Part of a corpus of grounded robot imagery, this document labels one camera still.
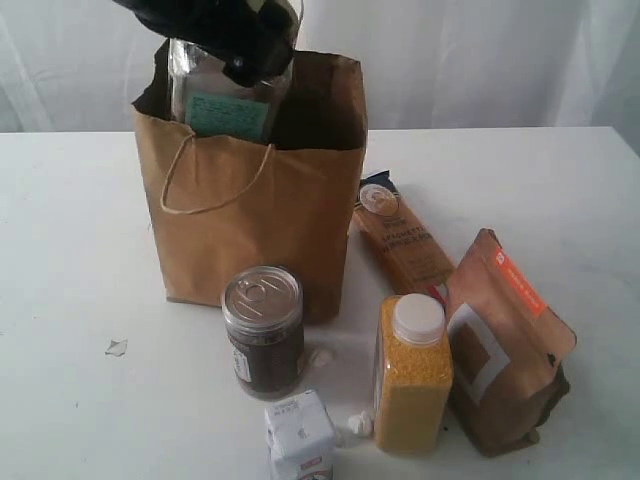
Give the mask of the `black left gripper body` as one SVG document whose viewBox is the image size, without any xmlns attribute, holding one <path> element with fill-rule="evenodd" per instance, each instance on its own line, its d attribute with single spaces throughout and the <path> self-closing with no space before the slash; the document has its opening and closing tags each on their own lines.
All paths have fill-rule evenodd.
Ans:
<svg viewBox="0 0 640 480">
<path fill-rule="evenodd" d="M 240 86 L 279 76 L 293 55 L 290 4 L 242 0 L 118 0 L 147 29 L 192 43 Z"/>
</svg>

